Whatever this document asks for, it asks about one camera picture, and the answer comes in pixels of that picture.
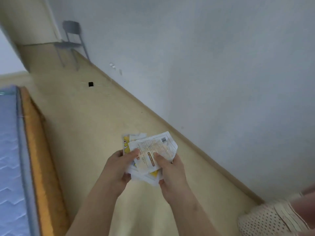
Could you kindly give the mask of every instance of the person's right thumb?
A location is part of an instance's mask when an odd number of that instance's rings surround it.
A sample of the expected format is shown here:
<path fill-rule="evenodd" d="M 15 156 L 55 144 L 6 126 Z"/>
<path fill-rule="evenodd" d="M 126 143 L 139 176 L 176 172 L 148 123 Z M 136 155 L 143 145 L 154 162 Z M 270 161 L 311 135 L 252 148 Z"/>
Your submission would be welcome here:
<path fill-rule="evenodd" d="M 159 166 L 162 167 L 162 168 L 165 168 L 165 167 L 167 167 L 170 164 L 167 161 L 167 159 L 165 159 L 159 153 L 156 153 L 156 152 L 154 153 L 154 159 L 159 164 Z"/>

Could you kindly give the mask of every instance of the door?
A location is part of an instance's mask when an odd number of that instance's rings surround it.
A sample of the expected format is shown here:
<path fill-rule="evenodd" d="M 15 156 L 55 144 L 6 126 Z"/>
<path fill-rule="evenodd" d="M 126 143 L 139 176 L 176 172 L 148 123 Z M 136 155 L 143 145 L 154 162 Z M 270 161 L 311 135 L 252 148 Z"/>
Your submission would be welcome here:
<path fill-rule="evenodd" d="M 58 41 L 45 0 L 0 0 L 0 22 L 17 44 Z"/>

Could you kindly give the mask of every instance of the hand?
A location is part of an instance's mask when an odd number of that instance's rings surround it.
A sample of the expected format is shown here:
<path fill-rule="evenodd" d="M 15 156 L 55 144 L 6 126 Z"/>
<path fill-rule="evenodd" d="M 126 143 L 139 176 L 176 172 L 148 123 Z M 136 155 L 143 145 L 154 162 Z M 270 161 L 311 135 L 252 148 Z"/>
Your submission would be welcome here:
<path fill-rule="evenodd" d="M 103 181 L 115 197 L 120 196 L 131 180 L 130 174 L 125 171 L 138 154 L 139 149 L 135 149 L 123 156 L 123 150 L 120 150 L 108 158 L 99 180 Z"/>
<path fill-rule="evenodd" d="M 162 167 L 164 179 L 160 180 L 159 184 L 163 197 L 169 204 L 193 195 L 186 179 L 184 164 L 178 154 L 175 155 L 173 163 L 169 163 L 156 152 L 154 159 Z"/>

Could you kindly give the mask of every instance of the chair seat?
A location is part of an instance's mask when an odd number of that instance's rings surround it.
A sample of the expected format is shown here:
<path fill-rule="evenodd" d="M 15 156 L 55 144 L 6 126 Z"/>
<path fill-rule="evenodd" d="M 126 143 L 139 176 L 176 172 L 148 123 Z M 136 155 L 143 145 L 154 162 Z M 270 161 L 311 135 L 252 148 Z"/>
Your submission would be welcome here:
<path fill-rule="evenodd" d="M 55 42 L 53 45 L 59 49 L 72 49 L 81 46 L 80 43 L 73 43 L 69 41 Z"/>

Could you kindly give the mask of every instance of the bed frame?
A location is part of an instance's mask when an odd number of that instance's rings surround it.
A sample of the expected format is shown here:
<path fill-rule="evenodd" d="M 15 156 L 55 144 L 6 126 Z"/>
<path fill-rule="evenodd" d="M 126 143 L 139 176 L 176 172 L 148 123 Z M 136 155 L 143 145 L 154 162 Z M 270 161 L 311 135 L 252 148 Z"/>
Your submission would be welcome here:
<path fill-rule="evenodd" d="M 26 87 L 20 92 L 41 234 L 64 236 L 70 221 L 44 132 L 45 118 Z"/>

